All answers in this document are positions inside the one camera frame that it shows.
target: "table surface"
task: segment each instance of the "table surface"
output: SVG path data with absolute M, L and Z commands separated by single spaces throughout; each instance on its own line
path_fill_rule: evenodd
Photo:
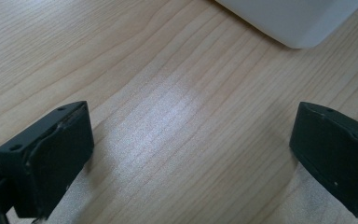
M 358 10 L 289 49 L 211 0 L 0 1 L 0 145 L 81 100 L 96 146 L 48 223 L 358 223 L 288 146 L 300 101 L 358 120 Z

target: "black plastic block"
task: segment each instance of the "black plastic block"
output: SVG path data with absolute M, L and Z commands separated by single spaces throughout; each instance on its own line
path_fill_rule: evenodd
M 332 195 L 358 217 L 358 121 L 300 103 L 290 147 Z
M 86 102 L 60 107 L 0 146 L 0 172 L 16 188 L 19 217 L 48 217 L 94 146 Z

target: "wooden table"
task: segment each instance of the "wooden table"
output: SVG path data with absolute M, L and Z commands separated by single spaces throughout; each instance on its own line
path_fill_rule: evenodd
M 300 101 L 358 120 L 358 10 L 289 49 L 211 0 L 0 1 L 0 145 L 80 100 L 95 151 L 48 223 L 358 223 L 288 146 Z

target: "white object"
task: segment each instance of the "white object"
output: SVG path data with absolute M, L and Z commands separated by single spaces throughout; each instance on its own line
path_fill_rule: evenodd
M 358 8 L 358 0 L 216 1 L 294 49 L 318 45 Z

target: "hole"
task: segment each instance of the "hole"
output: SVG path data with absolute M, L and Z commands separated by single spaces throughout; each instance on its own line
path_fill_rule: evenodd
M 9 150 L 10 151 L 15 151 L 15 150 L 19 150 L 20 148 L 22 148 L 22 145 L 17 144 L 17 145 L 14 145 L 13 147 L 11 147 Z

